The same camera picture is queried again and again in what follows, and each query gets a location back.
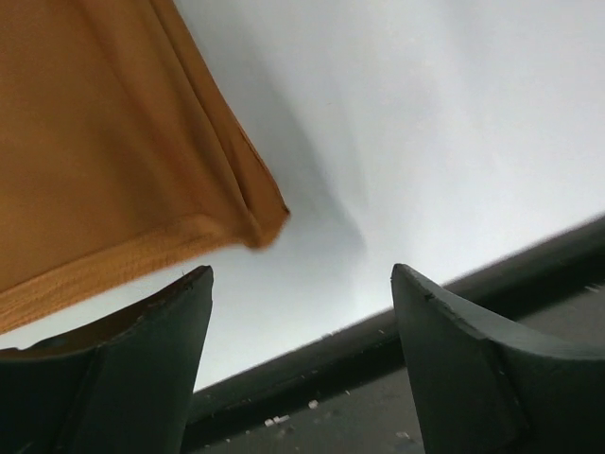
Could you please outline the orange-brown cloth napkin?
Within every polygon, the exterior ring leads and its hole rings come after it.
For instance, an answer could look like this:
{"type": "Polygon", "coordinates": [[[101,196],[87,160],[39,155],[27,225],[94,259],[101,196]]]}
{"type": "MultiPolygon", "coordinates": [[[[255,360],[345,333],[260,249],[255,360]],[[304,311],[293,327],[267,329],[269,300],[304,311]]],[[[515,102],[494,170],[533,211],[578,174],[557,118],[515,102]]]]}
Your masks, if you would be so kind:
{"type": "Polygon", "coordinates": [[[1,329],[289,217],[171,1],[1,5],[1,329]]]}

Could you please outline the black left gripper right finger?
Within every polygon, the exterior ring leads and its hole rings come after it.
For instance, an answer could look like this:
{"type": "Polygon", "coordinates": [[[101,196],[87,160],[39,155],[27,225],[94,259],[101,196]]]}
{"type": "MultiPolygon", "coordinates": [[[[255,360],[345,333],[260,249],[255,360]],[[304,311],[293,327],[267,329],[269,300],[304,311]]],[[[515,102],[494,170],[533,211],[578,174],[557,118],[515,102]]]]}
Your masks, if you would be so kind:
{"type": "Polygon", "coordinates": [[[600,453],[604,352],[547,336],[396,265],[391,292],[428,453],[600,453]]]}

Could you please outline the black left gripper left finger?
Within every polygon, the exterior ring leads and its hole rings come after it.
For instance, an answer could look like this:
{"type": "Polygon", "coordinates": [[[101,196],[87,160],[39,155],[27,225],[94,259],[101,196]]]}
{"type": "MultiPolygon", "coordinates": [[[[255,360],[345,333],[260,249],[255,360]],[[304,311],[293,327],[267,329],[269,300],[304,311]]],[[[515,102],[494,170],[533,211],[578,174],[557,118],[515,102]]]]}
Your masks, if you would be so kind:
{"type": "Polygon", "coordinates": [[[201,266],[97,321],[2,350],[2,452],[179,452],[213,283],[201,266]]]}

